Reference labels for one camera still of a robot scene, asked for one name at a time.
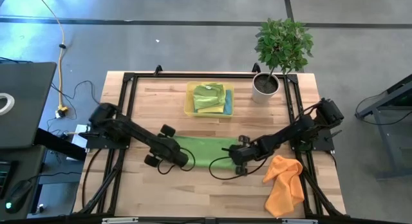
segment black metal frame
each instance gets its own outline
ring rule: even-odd
[[[122,89],[120,90],[120,98],[118,101],[119,107],[123,108],[124,105],[124,100],[125,100],[125,95],[126,95],[126,88],[127,84],[131,82],[131,92],[130,92],[130,97],[129,97],[129,104],[127,106],[127,111],[126,111],[126,116],[131,117],[132,111],[133,111],[133,105],[135,102],[135,95],[136,95],[136,87],[137,87],[137,82],[139,78],[214,78],[214,79],[221,79],[221,78],[227,78],[227,79],[253,79],[255,74],[244,74],[244,73],[160,73],[163,71],[161,66],[157,66],[155,72],[150,72],[148,71],[147,73],[124,73],[123,76],[123,81],[122,81]],[[260,67],[257,63],[252,68],[252,72],[254,73],[259,73],[260,72]],[[290,82],[293,84],[293,89],[294,93],[296,95],[296,101],[297,101],[297,109],[298,112],[303,111],[303,104],[301,100],[301,93],[299,90],[299,82],[297,79],[297,75],[276,75],[276,77],[283,82],[285,85],[285,95],[286,95],[286,103],[287,103],[287,108],[288,108],[288,114],[289,114],[289,121],[292,123],[295,119],[295,114],[294,114],[294,108],[292,104],[292,96],[290,92]],[[292,150],[295,151],[295,156],[296,158],[303,163],[302,159],[302,154],[298,150],[298,142],[297,141],[291,141],[290,142]],[[104,177],[103,181],[106,179],[107,175],[111,171],[111,166],[113,163],[113,157],[115,153],[115,149],[110,149],[109,154],[108,154],[108,159],[106,161],[106,168],[104,171]],[[124,157],[125,155],[125,149],[121,149],[120,152],[122,152],[122,155]],[[316,175],[315,175],[315,167],[314,167],[314,161],[312,158],[312,154],[310,151],[306,152],[306,157],[308,161],[308,170],[310,174],[314,177],[314,180],[316,181]],[[116,203],[117,203],[117,196],[118,196],[118,190],[119,190],[119,185],[120,185],[120,177],[121,173],[119,173],[116,178],[115,178],[115,183],[113,185],[113,192],[111,196],[111,201],[110,201],[110,206],[108,209],[108,213],[114,214],[115,209],[116,209]],[[305,216],[313,214],[310,205],[309,205],[309,199],[308,199],[308,191],[306,188],[306,181],[303,175],[300,175],[301,183],[302,183],[302,188],[304,192],[304,213]],[[98,209],[97,213],[102,213],[104,209],[104,201],[106,199],[106,192],[103,194],[101,197],[99,203],[98,203]],[[323,214],[322,210],[322,205],[317,196],[315,195],[315,208],[316,208],[316,214]]]

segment white flower pot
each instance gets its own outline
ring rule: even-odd
[[[275,90],[275,92],[267,94],[267,93],[263,93],[261,91],[259,91],[258,89],[256,89],[255,87],[255,79],[259,76],[259,75],[269,75],[269,73],[258,73],[252,81],[252,100],[258,104],[262,104],[267,102],[274,94],[276,94],[277,91],[279,91],[279,80],[277,79],[276,76],[272,75],[272,78],[274,78],[277,82],[277,89]]]

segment green towel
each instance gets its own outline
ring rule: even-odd
[[[185,137],[174,136],[173,137],[180,145],[193,153],[196,159],[196,167],[209,168],[211,162],[217,158],[229,156],[229,153],[221,150],[222,147],[229,148],[232,144],[238,144],[237,138],[200,138],[200,137]],[[186,153],[189,157],[187,166],[193,165],[193,158],[189,153]],[[235,165],[232,159],[218,160],[212,164],[212,168],[219,169],[234,169]]]
[[[225,88],[222,84],[199,85],[193,90],[194,109],[225,105]]]

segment wooden table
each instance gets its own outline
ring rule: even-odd
[[[123,71],[109,71],[102,93],[102,102],[118,104]],[[308,107],[319,101],[314,74],[298,74],[303,106]],[[251,100],[251,79],[192,79],[193,81],[229,82],[235,87],[234,115],[231,119],[193,118],[183,112],[186,83],[190,79],[139,79],[132,120],[153,133],[159,133],[163,124],[176,129],[180,136],[234,137],[248,135],[255,138],[272,134],[289,124],[284,85],[266,105],[256,104]],[[295,95],[290,85],[295,106]],[[124,112],[130,93],[127,89]],[[239,217],[270,218],[264,204],[273,183],[262,183],[267,165],[256,173],[230,181],[214,179],[207,169],[195,168],[184,172],[177,168],[167,175],[161,175],[156,169],[146,165],[144,158],[149,152],[148,146],[132,140],[126,152],[120,182],[117,216],[175,216],[175,217]],[[94,152],[88,154],[84,171]],[[283,144],[275,154],[294,158],[289,143]],[[102,150],[91,167],[86,182],[86,202],[94,195],[102,183],[108,151]],[[315,170],[320,188],[335,207],[345,213],[341,189],[335,165],[326,153],[313,152]],[[248,163],[250,170],[260,162]],[[233,176],[230,171],[217,172],[221,177]],[[82,181],[77,191],[73,211],[81,209]],[[111,187],[106,197],[109,204]],[[312,190],[308,190],[310,204],[315,212]],[[295,207],[295,212],[285,217],[304,217],[303,205]]]

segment gray floor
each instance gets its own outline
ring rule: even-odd
[[[46,0],[59,17],[175,21],[262,21],[286,18],[283,0]],[[412,23],[410,0],[291,0],[296,20],[329,23]],[[38,0],[6,0],[0,15],[51,17]],[[257,61],[256,27],[64,25],[64,91],[82,80],[96,85],[100,97],[108,70],[250,71]],[[334,99],[345,116],[335,137],[339,180],[347,213],[358,218],[410,222],[412,178],[378,182],[388,169],[377,128],[356,120],[354,109],[412,70],[412,30],[311,29],[314,73],[321,96]],[[54,24],[0,23],[0,56],[56,61],[61,41]],[[77,120],[56,120],[51,130],[73,131],[85,124],[95,104],[81,85],[73,105]],[[51,91],[41,127],[53,117],[57,94]],[[76,184],[61,186],[75,191]],[[50,195],[42,194],[42,201]],[[49,201],[46,215],[69,213],[73,198]]]

